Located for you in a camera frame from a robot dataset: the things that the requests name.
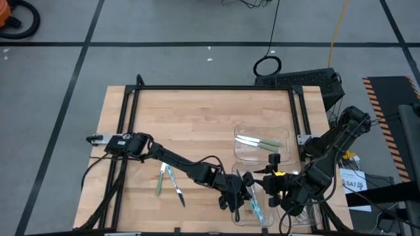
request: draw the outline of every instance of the gray floor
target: gray floor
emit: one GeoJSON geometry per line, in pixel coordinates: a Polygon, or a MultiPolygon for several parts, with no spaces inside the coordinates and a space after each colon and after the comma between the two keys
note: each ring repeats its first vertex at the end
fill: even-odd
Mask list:
{"type": "MultiPolygon", "coordinates": [[[[74,47],[0,47],[0,232],[15,234],[98,0],[29,0],[42,17],[36,35],[23,42],[79,42],[74,47]]],[[[408,43],[420,42],[416,0],[387,2],[408,43]]],[[[284,0],[274,32],[277,42],[331,41],[343,1],[284,0]]],[[[241,42],[270,37],[276,2],[248,9],[219,0],[105,0],[92,42],[241,42]]],[[[25,10],[16,10],[23,16],[25,10]]],[[[337,42],[398,43],[379,1],[351,0],[337,42]]],[[[148,85],[252,85],[252,66],[266,47],[89,47],[26,234],[69,230],[80,197],[80,180],[96,130],[105,89],[148,85]]],[[[273,47],[282,72],[327,67],[327,47],[273,47]]],[[[410,48],[420,61],[420,49],[410,48]]],[[[261,73],[272,65],[263,65],[261,73]]],[[[414,74],[399,47],[336,48],[333,67],[343,78],[343,107],[375,117],[362,77],[414,74]]],[[[351,147],[370,174],[399,181],[378,126],[351,147]]]]}

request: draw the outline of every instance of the yellow cable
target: yellow cable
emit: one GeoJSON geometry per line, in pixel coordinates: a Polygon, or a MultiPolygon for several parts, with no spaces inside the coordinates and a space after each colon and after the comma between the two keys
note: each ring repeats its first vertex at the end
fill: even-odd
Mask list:
{"type": "Polygon", "coordinates": [[[339,31],[341,22],[343,21],[347,5],[348,5],[348,0],[345,0],[344,4],[343,4],[343,11],[341,11],[339,22],[337,23],[337,26],[335,27],[335,32],[334,32],[333,40],[331,41],[331,46],[329,46],[329,57],[328,57],[328,67],[329,68],[331,67],[331,59],[333,57],[333,46],[334,46],[335,38],[336,38],[337,33],[339,31]]]}

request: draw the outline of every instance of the knife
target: knife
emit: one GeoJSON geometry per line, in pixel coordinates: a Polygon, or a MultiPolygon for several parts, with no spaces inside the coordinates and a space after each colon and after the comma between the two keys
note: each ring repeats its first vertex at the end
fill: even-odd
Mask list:
{"type": "Polygon", "coordinates": [[[278,152],[278,147],[274,147],[274,146],[271,146],[271,145],[251,142],[251,141],[243,140],[243,139],[240,139],[240,138],[235,138],[235,140],[242,143],[242,144],[263,148],[263,149],[268,150],[268,151],[273,151],[274,153],[278,152]]]}
{"type": "MultiPolygon", "coordinates": [[[[238,175],[238,177],[241,180],[243,180],[238,169],[236,169],[236,175],[238,175]]],[[[251,196],[252,196],[252,198],[249,199],[249,202],[251,203],[252,211],[254,212],[255,215],[258,216],[258,219],[259,219],[260,222],[264,222],[264,216],[261,213],[260,206],[258,205],[258,202],[257,202],[257,194],[256,194],[256,191],[255,191],[254,185],[251,186],[251,196]]]]}
{"type": "Polygon", "coordinates": [[[163,180],[163,174],[165,174],[166,166],[167,166],[166,163],[162,163],[162,165],[160,166],[160,175],[159,175],[159,180],[157,181],[156,196],[159,196],[162,190],[162,180],[163,180]]]}
{"type": "Polygon", "coordinates": [[[178,188],[177,183],[175,182],[175,177],[173,176],[173,173],[172,173],[172,167],[170,165],[167,165],[167,169],[168,169],[169,176],[171,177],[172,184],[173,184],[173,186],[175,187],[175,190],[178,193],[178,197],[181,200],[181,203],[182,203],[183,207],[185,207],[184,196],[182,195],[181,190],[178,188]]]}
{"type": "Polygon", "coordinates": [[[261,140],[258,138],[252,138],[252,137],[248,137],[248,136],[242,136],[242,135],[236,135],[238,138],[243,139],[243,140],[247,140],[247,141],[251,141],[251,142],[256,142],[256,143],[263,143],[263,144],[268,144],[274,147],[281,147],[282,144],[276,141],[272,141],[272,140],[261,140]]]}

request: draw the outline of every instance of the green handle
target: green handle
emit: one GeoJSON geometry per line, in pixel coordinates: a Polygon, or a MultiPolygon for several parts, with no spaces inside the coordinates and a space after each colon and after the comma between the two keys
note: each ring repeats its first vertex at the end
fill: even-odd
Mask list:
{"type": "Polygon", "coordinates": [[[278,148],[280,148],[282,146],[281,143],[276,142],[276,141],[271,141],[271,140],[261,140],[260,142],[262,142],[264,144],[268,144],[268,145],[274,146],[274,147],[278,147],[278,148]]]}
{"type": "Polygon", "coordinates": [[[262,143],[258,144],[258,146],[260,148],[263,148],[263,149],[268,150],[268,151],[272,151],[274,153],[278,152],[278,147],[274,147],[274,146],[266,145],[266,144],[262,144],[262,143]]]}
{"type": "Polygon", "coordinates": [[[163,175],[159,175],[159,180],[157,181],[157,187],[156,187],[156,196],[160,195],[160,191],[162,190],[162,180],[163,180],[163,175]]]}

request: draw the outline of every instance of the yellow tag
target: yellow tag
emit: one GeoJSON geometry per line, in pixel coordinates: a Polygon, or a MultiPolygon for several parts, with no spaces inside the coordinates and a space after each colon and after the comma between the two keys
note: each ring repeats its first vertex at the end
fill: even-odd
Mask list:
{"type": "Polygon", "coordinates": [[[351,153],[349,151],[346,151],[346,153],[343,155],[343,159],[348,160],[348,159],[353,158],[355,155],[356,155],[355,153],[351,153]]]}
{"type": "Polygon", "coordinates": [[[283,176],[286,174],[286,172],[275,172],[274,173],[276,176],[283,176]]]}

